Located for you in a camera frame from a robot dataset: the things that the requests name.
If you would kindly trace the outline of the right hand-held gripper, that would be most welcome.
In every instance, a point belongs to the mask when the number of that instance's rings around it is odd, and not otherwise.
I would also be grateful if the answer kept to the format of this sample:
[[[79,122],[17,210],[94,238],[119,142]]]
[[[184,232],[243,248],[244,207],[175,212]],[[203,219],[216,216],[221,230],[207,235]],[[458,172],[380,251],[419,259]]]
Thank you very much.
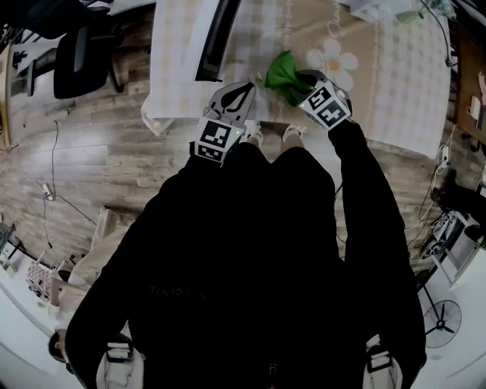
[[[296,90],[313,90],[298,104],[311,119],[330,131],[352,116],[352,104],[347,93],[337,87],[319,70],[296,71]]]

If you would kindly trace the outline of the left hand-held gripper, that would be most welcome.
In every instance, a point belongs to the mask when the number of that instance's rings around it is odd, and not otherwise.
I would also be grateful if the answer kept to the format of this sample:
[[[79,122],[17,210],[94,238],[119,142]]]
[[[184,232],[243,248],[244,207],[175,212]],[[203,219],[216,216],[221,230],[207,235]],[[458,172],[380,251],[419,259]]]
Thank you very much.
[[[191,157],[224,164],[245,134],[245,124],[256,93],[251,82],[238,82],[217,90],[207,113],[197,123],[199,135],[189,145]]]

